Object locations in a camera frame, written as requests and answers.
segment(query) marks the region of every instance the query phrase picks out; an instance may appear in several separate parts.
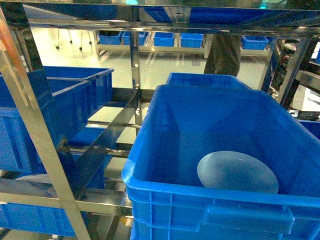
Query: floor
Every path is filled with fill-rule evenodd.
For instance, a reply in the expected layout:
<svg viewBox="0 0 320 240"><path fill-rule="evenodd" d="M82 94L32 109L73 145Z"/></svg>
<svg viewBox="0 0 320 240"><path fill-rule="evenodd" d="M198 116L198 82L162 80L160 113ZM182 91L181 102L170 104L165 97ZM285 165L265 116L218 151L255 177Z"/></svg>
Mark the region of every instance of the floor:
<svg viewBox="0 0 320 240"><path fill-rule="evenodd" d="M113 68L113 86L131 88L131 62L129 52L108 51L97 57L94 45L89 45L87 31L83 31L82 51L79 30L70 30L73 43L69 43L67 30L60 30L59 49L55 48L58 30L34 28L34 39L45 66L75 66ZM169 73L203 73L206 60L187 54L147 53L140 54L141 84L143 89L155 89L165 84ZM257 89L265 63L256 57L241 60L238 78L253 89Z"/></svg>
<svg viewBox="0 0 320 240"><path fill-rule="evenodd" d="M55 28L34 28L32 30L41 60L45 66L73 66L73 67L102 67L113 68L112 74L113 87L132 88L131 80L131 61L129 52L109 51L101 57L97 57L94 45L89 45L89 36L86 31L83 32L82 51L81 32L71 30L70 34L73 43L69 43L67 30L60 30L59 49L56 49L57 33ZM165 54L165 53L141 53L141 84L143 89L155 89L158 85L166 82L169 73L203 73L206 60L195 55L186 54ZM240 72L238 78L246 85L257 89L259 81L264 70L265 63L256 57L246 57L241 60ZM110 122L116 116L121 108L104 107L96 113L92 120ZM136 131L134 128L126 128L120 136L118 142L133 143ZM120 172L125 163L123 158L113 158L106 170L106 176L119 178ZM109 223L108 216L101 218L101 232L108 228L102 223ZM120 231L117 231L115 240L128 239L128 227L125 223L120 223ZM48 240L51 236L33 232L11 230L4 238L5 240ZM75 240L76 238L65 237L65 240Z"/></svg>

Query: reflective metal surface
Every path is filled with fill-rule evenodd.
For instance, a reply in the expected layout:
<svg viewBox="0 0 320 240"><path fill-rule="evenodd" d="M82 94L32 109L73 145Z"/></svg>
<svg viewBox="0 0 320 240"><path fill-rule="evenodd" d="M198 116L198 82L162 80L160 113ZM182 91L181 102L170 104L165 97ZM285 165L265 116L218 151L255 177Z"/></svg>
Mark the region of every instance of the reflective metal surface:
<svg viewBox="0 0 320 240"><path fill-rule="evenodd" d="M308 71L299 71L296 75L296 79L299 83L309 88L316 93L320 93L320 76Z"/></svg>
<svg viewBox="0 0 320 240"><path fill-rule="evenodd" d="M51 184L0 178L0 202L62 208Z"/></svg>
<svg viewBox="0 0 320 240"><path fill-rule="evenodd" d="M115 148L116 141L126 128L137 109L137 95L135 95L124 109L114 118L111 124L91 144L85 153L77 160L76 167L81 173L79 187L84 189L96 174L103 160Z"/></svg>
<svg viewBox="0 0 320 240"><path fill-rule="evenodd" d="M82 29L89 31L117 30L140 32L173 32L173 33L220 33L232 35L255 36L320 36L319 27L286 27L286 26L251 26L251 25L222 25L199 23L161 23L161 22L128 22L128 21L89 21L89 20L59 20L59 19L29 19L30 24L37 26L54 26L65 29Z"/></svg>
<svg viewBox="0 0 320 240"><path fill-rule="evenodd" d="M139 22L140 14L139 9L132 8L132 21ZM134 112L135 124L141 126L142 124L142 109L141 109L141 75L140 75L140 52L139 52L139 32L133 31L130 33L130 59L131 59L131 75L132 75L132 87L133 92L136 93L136 110ZM136 134L138 135L139 128L135 129Z"/></svg>
<svg viewBox="0 0 320 240"><path fill-rule="evenodd" d="M1 0L1 2L44 3L43 0ZM172 6L172 7L211 7L211 8L251 8L251 9L292 9L320 10L317 0L46 0L53 4L107 4L129 6Z"/></svg>
<svg viewBox="0 0 320 240"><path fill-rule="evenodd" d="M277 102L285 109L289 108L299 86L299 82L296 80L296 75L299 70L305 70L308 67L317 43L318 38L301 38L293 58L288 62L286 68L287 73L277 98Z"/></svg>
<svg viewBox="0 0 320 240"><path fill-rule="evenodd" d="M85 191L85 198L77 200L76 204L81 211L91 213L117 216L132 215L132 203L125 192L88 188Z"/></svg>
<svg viewBox="0 0 320 240"><path fill-rule="evenodd" d="M17 39L24 40L22 45L15 44L11 35L14 31L7 23L11 29L21 31ZM1 3L0 40L0 71L4 81L78 239L88 240L72 191L77 192L77 170L22 4ZM27 69L21 53L31 61Z"/></svg>
<svg viewBox="0 0 320 240"><path fill-rule="evenodd" d="M272 41L269 42L270 45L270 52L268 54L268 63L264 66L263 72L262 72L262 76L261 76L261 80L259 83L259 87L258 89L264 92L267 92L269 90L269 86L271 84L272 81L272 73L274 72L273 68L273 58L276 57L276 55L278 54L278 50L276 48L276 44L277 44L277 38L274 38Z"/></svg>

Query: metal shelf frame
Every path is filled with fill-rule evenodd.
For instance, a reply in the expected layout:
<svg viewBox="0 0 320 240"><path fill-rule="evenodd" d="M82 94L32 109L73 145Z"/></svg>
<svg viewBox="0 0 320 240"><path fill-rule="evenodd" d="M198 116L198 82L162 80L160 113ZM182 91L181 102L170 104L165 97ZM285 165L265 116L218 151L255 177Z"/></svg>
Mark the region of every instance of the metal shelf frame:
<svg viewBox="0 0 320 240"><path fill-rule="evenodd" d="M117 223L119 216L131 216L132 205L128 196L123 191L100 190L86 188L97 166L107 154L114 156L128 156L130 146L118 144L113 149L120 134L125 127L132 127L139 131L142 124L142 107L146 100L152 96L152 90L141 89L139 52L145 51L139 46L139 32L173 32L173 33L205 33L205 34L233 34L233 35L260 35L281 38L299 38L297 51L290 60L287 76L280 91L279 103L286 106L290 98L296 75L304 78L304 84L311 78L299 70L308 68L309 55L315 49L315 43L320 36L320 28L314 27L319 23L319 14L315 17L304 18L304 26L298 27L293 23L279 26L279 19L290 17L292 12L273 16L264 20L238 25L190 23L190 9L192 7L206 8L249 8L260 10L262 7L269 10L295 10L303 13L297 6L289 6L265 0L0 0L0 71L10 90L13 100L31 136L34 146L49 175L52 184L30 183L0 178L0 201L7 203L38 205L64 209L79 240L96 239L90 234L82 218L81 211L101 215L117 216L113 222ZM125 17L118 17L116 21L90 20L90 19L44 19L27 18L23 4L97 4L114 5L126 9ZM150 17L144 18L143 6L164 7L168 13L170 23L155 22ZM309 13L320 13L320 7L314 2L306 7ZM61 121L59 129L48 127L52 120L51 115L57 115L55 105L50 108L51 115L46 114L43 105L44 94L47 101L52 101L51 91L43 70L43 65L31 32L31 25L80 29L89 31L130 31L132 89L114 89L114 99L127 100L126 106L112 122L106 123L105 131L95 142L83 151L83 156L75 164L71 155L74 150L62 130ZM271 43L271 50L267 57L270 64L265 68L264 74L270 70L271 57L276 54L275 40ZM41 89L29 79L28 73L42 71ZM270 85L268 77L262 77L260 87L267 91ZM128 124L132 116L135 124Z"/></svg>
<svg viewBox="0 0 320 240"><path fill-rule="evenodd" d="M144 45L139 47L140 52L147 52L147 53L181 53L181 54L192 54L192 55L201 55L204 59L208 58L211 43L212 43L212 35L208 34L203 39L203 47L196 48L196 47L181 47L181 39L180 33L174 34L174 46L154 46L154 37L155 33L151 32L146 40ZM99 56L100 52L102 51L130 51L129 45L111 45L111 44L100 44L98 41L98 37L95 36L96 44L95 44L95 51L96 54ZM264 50L254 50L254 49L243 49L241 48L241 56L248 56L248 57L262 57L267 58L269 56L269 49Z"/></svg>

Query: metal post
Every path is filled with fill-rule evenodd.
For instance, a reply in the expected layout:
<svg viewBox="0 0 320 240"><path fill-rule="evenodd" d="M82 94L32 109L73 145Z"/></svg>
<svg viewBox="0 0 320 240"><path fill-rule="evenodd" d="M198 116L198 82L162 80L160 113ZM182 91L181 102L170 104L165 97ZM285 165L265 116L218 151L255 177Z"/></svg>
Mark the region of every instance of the metal post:
<svg viewBox="0 0 320 240"><path fill-rule="evenodd" d="M89 240L73 193L78 192L76 165L23 5L2 2L0 6L0 71L77 238ZM22 32L24 45L14 41L11 30ZM27 69L19 52L31 59Z"/></svg>
<svg viewBox="0 0 320 240"><path fill-rule="evenodd" d="M132 7L132 20L139 21L139 8ZM139 59L139 32L132 31L130 33L130 56L131 56L131 74L133 91L137 92L137 109L134 114L135 124L142 124L142 110L141 110L141 76L140 76L140 59Z"/></svg>
<svg viewBox="0 0 320 240"><path fill-rule="evenodd" d="M258 89L264 92L267 92L269 90L271 81L272 81L272 77L273 74L272 72L274 72L274 68L273 68L273 59L276 58L277 54L278 54L278 50L277 50L277 38L274 37L273 40L269 43L270 45L270 52L268 55L268 61L264 66L263 72L262 72L262 76L261 76L261 80L259 83L259 87Z"/></svg>
<svg viewBox="0 0 320 240"><path fill-rule="evenodd" d="M296 75L299 70L304 70L308 66L317 42L317 38L301 38L293 58L289 60L286 69L287 73L280 88L279 97L277 98L277 102L280 103L285 109L289 108L299 85L298 81L296 80Z"/></svg>

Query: person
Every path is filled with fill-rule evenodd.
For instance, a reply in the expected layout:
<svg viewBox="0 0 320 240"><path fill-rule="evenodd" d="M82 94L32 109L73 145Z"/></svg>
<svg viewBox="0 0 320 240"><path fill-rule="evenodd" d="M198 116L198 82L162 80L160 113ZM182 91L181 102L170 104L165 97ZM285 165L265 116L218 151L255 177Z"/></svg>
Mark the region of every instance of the person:
<svg viewBox="0 0 320 240"><path fill-rule="evenodd" d="M214 34L204 73L236 77L240 70L240 42L239 35Z"/></svg>

